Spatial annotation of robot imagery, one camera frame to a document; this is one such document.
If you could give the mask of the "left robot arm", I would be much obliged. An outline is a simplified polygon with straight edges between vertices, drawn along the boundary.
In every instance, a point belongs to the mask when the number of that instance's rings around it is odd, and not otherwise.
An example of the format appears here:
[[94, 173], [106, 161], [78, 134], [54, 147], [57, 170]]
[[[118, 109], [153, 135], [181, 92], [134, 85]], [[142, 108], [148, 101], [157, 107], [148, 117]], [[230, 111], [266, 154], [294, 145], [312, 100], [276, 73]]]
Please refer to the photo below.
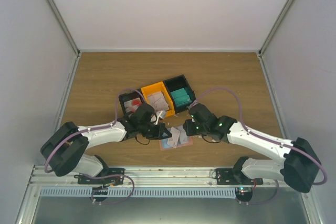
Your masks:
[[71, 172], [103, 184], [113, 172], [98, 155], [87, 155], [86, 150], [107, 144], [119, 143], [142, 135], [147, 140], [162, 140], [172, 136], [161, 122], [165, 112], [155, 112], [147, 103], [135, 112], [128, 112], [106, 124], [77, 126], [74, 122], [63, 124], [41, 147], [45, 158], [45, 173], [63, 177]]

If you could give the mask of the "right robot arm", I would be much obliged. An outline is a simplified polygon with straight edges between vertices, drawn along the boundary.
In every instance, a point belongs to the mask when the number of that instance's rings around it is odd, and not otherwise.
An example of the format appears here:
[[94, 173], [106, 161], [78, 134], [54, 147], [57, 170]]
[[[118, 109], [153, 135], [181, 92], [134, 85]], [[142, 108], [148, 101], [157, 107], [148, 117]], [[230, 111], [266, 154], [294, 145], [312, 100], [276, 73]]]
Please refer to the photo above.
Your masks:
[[240, 157], [232, 169], [237, 184], [272, 179], [283, 181], [300, 193], [308, 193], [314, 185], [321, 162], [307, 140], [299, 137], [292, 141], [253, 132], [229, 116], [218, 118], [200, 103], [188, 112], [191, 118], [183, 124], [187, 136], [209, 136], [216, 142], [243, 146], [267, 157], [266, 160]]

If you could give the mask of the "pink leather card holder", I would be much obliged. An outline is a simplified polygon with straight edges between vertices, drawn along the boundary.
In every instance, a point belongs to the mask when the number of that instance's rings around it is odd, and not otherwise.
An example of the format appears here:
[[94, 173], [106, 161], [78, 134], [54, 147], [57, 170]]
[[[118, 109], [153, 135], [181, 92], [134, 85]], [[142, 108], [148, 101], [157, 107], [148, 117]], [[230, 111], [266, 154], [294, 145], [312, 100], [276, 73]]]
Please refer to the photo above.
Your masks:
[[160, 150], [193, 145], [192, 139], [186, 135], [182, 125], [168, 128], [168, 131], [172, 133], [172, 137], [159, 140]]

